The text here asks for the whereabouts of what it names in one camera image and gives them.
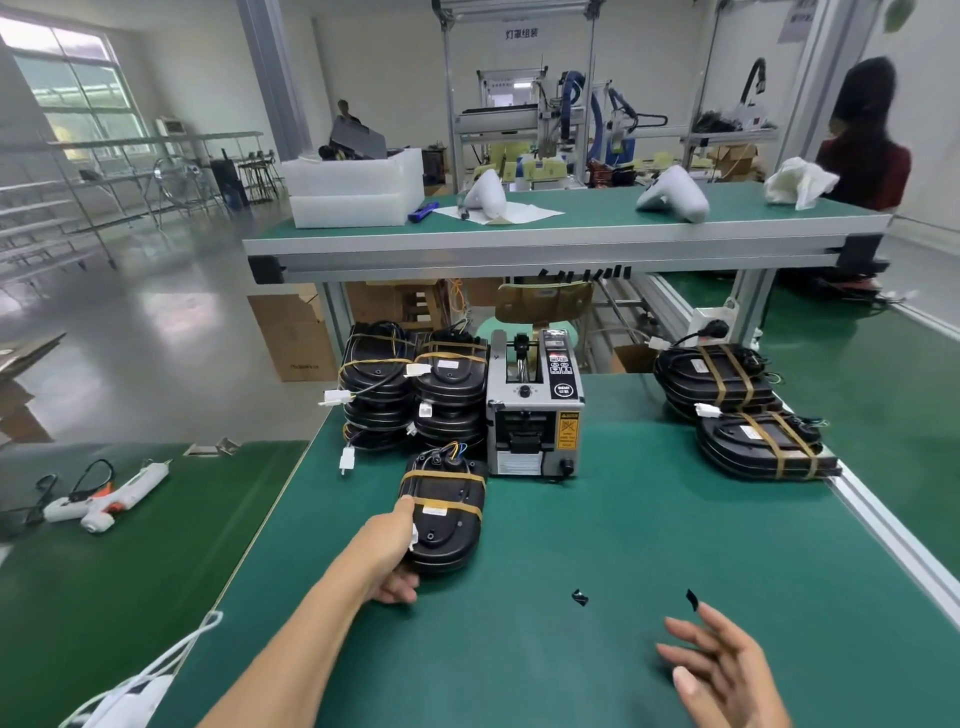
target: metal pillar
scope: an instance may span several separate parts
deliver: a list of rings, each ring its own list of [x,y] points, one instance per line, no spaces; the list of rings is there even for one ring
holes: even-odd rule
[[[817,4],[782,125],[777,167],[785,159],[816,157],[844,76],[856,64],[876,22],[880,0],[828,0]]]
[[[297,98],[279,0],[237,0],[260,95],[280,161],[311,149],[310,130]]]
[[[450,166],[453,168],[453,191],[460,192],[461,175],[465,170],[460,168],[463,163],[464,145],[460,137],[453,131],[453,69],[450,68],[450,28],[452,20],[441,19],[440,27],[444,32],[444,70],[446,71],[446,132],[450,135]]]
[[[590,148],[590,100],[593,98],[593,39],[596,34],[597,21],[593,17],[590,19],[590,50],[587,56],[587,72],[584,74],[584,90],[580,98],[584,104],[584,124],[583,128],[577,130],[577,161],[573,169],[573,175],[580,182],[587,181],[587,156]]]
[[[707,73],[710,70],[710,56],[713,55],[713,44],[717,39],[717,24],[720,22],[720,3],[718,0],[709,0],[705,13],[707,14],[703,33],[700,41],[700,73],[694,83],[693,91],[693,109],[690,111],[690,123],[686,129],[686,139],[684,141],[684,169],[690,168],[690,162],[693,159],[693,152],[696,145],[693,144],[693,128],[700,119],[700,112],[703,110],[704,95],[707,93]]]

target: white label sticker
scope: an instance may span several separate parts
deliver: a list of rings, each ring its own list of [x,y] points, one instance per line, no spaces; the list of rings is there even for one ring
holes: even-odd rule
[[[496,471],[500,475],[540,475],[542,452],[513,454],[498,450]]]

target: fingernail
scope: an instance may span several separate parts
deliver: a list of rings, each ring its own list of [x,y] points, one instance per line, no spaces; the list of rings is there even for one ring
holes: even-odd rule
[[[673,668],[673,684],[677,690],[684,695],[692,695],[700,689],[700,683],[697,682],[697,678],[690,674],[690,671],[686,667]]]

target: crumpled white cloth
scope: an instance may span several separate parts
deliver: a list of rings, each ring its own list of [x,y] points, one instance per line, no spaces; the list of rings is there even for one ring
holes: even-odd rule
[[[793,157],[783,163],[763,184],[763,194],[772,205],[793,205],[811,209],[817,198],[826,195],[840,181],[819,164]]]

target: white glue gun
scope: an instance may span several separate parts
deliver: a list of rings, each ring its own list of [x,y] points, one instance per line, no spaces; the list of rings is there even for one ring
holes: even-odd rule
[[[59,497],[43,509],[43,518],[50,522],[80,519],[89,533],[103,533],[113,525],[113,513],[129,511],[150,493],[170,472],[170,461],[150,463],[112,493],[71,502]]]

